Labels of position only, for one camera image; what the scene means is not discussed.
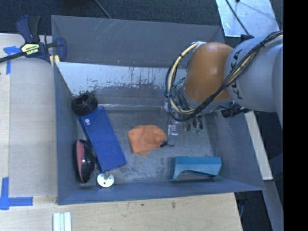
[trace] wooden table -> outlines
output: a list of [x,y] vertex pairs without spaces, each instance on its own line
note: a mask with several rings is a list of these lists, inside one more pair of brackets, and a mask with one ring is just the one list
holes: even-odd
[[[19,35],[0,34],[3,47],[20,46]],[[10,75],[0,64],[0,180],[9,177]],[[0,231],[52,230],[55,212],[71,212],[72,230],[207,230],[242,231],[233,193],[183,198],[57,205],[57,196],[34,196],[33,206],[0,210]]]

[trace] gray bin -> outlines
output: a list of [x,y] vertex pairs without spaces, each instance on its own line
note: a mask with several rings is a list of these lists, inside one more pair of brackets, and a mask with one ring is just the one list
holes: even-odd
[[[264,189],[243,114],[207,114],[200,135],[181,130],[175,147],[146,156],[133,154],[129,145],[126,132],[134,126],[166,130],[168,115],[161,114],[165,72],[192,42],[223,42],[218,26],[53,16],[52,36],[64,37],[68,47],[66,62],[54,67],[59,205]],[[179,77],[185,75],[190,55],[181,62]],[[110,188],[98,186],[95,176],[81,184],[74,172],[73,146],[84,134],[71,101],[86,91],[105,106],[127,160],[110,171],[115,177]],[[220,156],[219,176],[187,174],[170,182],[170,161],[176,156]]]

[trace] yellow label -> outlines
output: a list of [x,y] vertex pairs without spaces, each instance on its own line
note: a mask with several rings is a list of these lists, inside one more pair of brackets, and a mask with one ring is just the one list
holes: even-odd
[[27,55],[31,55],[33,53],[37,53],[38,51],[39,51],[38,49],[27,51]]
[[21,48],[21,51],[22,52],[26,52],[26,51],[30,51],[30,50],[34,50],[34,49],[38,49],[39,48],[39,45],[38,44],[25,44],[22,48]]

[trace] black cable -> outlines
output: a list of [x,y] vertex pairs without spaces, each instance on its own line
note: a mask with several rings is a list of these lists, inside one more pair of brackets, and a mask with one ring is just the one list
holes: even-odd
[[245,28],[245,26],[243,25],[243,23],[241,22],[241,20],[239,19],[239,17],[236,15],[235,11],[233,10],[233,8],[231,7],[230,3],[228,0],[225,0],[229,6],[229,8],[231,9],[232,13],[234,14],[235,18],[237,19],[237,21],[240,23],[241,27],[244,29],[244,31],[246,32],[247,35],[251,35],[247,29]]
[[169,112],[168,119],[167,119],[167,122],[166,122],[166,140],[163,142],[163,144],[160,147],[164,147],[166,145],[170,146],[170,147],[174,147],[175,146],[175,145],[168,144],[168,139],[169,139],[168,123],[169,123],[169,120],[170,120],[170,112]]
[[97,0],[94,0],[97,4],[98,4],[98,6],[104,11],[104,13],[107,15],[107,17],[109,18],[109,19],[111,19],[111,16],[107,13],[107,11],[102,7],[102,5],[97,1]]

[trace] gray floor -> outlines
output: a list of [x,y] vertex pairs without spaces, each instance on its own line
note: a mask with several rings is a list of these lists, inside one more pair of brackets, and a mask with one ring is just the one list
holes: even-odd
[[[98,0],[114,19],[221,26],[215,0]],[[283,30],[283,0],[270,0],[276,21]],[[15,22],[23,15],[40,15],[38,33],[51,35],[51,15],[107,18],[94,0],[0,0],[0,33],[17,33]],[[225,37],[235,47],[239,38]],[[256,112],[269,160],[282,152],[282,129],[277,114]],[[283,204],[283,173],[275,176]],[[261,192],[236,194],[244,231],[270,231]]]

